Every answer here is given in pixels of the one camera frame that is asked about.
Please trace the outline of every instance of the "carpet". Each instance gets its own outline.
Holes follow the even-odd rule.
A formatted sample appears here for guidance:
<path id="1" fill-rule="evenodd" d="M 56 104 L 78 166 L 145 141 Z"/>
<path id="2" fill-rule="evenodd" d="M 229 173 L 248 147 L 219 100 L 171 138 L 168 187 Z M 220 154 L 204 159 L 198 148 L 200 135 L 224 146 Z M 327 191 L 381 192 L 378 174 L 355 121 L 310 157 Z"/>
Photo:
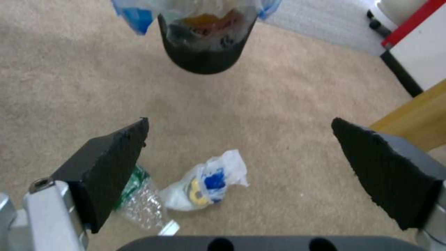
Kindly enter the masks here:
<path id="1" fill-rule="evenodd" d="M 367 10 L 375 0 L 282 0 L 266 22 L 379 56 L 383 37 L 370 29 Z"/>
<path id="2" fill-rule="evenodd" d="M 173 64 L 156 23 L 136 36 L 107 0 L 0 4 L 0 190 L 17 207 L 86 140 L 149 117 L 139 164 L 160 188 L 237 148 L 248 188 L 170 212 L 179 234 L 386 235 L 412 240 L 370 200 L 333 136 L 410 100 L 379 57 L 257 23 L 216 75 Z M 89 250 L 145 233 L 112 215 Z"/>

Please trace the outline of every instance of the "crumpled plastic bag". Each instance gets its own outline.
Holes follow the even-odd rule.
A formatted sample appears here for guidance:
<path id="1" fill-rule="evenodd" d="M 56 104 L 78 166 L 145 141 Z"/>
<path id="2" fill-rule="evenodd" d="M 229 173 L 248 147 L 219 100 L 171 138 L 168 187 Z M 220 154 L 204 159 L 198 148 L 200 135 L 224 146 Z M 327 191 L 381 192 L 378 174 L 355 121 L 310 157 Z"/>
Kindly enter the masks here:
<path id="1" fill-rule="evenodd" d="M 112 0 L 116 13 L 144 35 L 160 15 L 167 40 L 189 50 L 221 51 L 249 33 L 257 17 L 268 18 L 281 0 Z"/>
<path id="2" fill-rule="evenodd" d="M 246 165 L 238 150 L 229 150 L 198 164 L 183 178 L 160 191 L 168 209 L 191 211 L 220 202 L 229 185 L 247 187 Z"/>

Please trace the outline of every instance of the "red trim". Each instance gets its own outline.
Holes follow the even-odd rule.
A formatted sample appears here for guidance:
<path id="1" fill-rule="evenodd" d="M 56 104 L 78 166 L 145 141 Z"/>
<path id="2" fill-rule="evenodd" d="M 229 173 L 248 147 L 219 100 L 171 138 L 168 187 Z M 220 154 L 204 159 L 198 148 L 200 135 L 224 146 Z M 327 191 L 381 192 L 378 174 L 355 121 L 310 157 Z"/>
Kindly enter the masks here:
<path id="1" fill-rule="evenodd" d="M 386 48 L 387 45 L 394 46 L 401 41 L 413 29 L 419 26 L 426 18 L 437 11 L 446 0 L 428 0 L 421 8 L 419 8 L 406 22 L 401 24 L 394 32 L 388 35 L 381 45 Z"/>

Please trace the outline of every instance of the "black foam pad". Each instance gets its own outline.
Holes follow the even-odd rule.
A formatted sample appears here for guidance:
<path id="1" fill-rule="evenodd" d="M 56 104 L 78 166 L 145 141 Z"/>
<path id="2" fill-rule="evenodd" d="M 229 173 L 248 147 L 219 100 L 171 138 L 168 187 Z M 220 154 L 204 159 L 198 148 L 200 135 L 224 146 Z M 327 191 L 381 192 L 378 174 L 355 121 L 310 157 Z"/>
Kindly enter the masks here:
<path id="1" fill-rule="evenodd" d="M 446 169 L 403 138 L 378 134 L 341 118 L 331 127 L 372 200 L 402 229 L 421 228 Z"/>
<path id="2" fill-rule="evenodd" d="M 82 222 L 97 233 L 116 205 L 149 131 L 147 118 L 88 140 L 53 175 L 68 183 Z"/>

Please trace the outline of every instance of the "wooden furniture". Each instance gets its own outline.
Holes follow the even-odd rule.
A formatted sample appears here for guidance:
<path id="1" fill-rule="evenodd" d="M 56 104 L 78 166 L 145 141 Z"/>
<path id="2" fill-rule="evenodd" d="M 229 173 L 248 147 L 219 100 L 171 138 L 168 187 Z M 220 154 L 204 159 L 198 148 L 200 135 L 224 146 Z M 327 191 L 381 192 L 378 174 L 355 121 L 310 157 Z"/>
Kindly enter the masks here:
<path id="1" fill-rule="evenodd" d="M 423 92 L 370 128 L 404 137 L 427 152 L 446 143 L 446 79 Z"/>

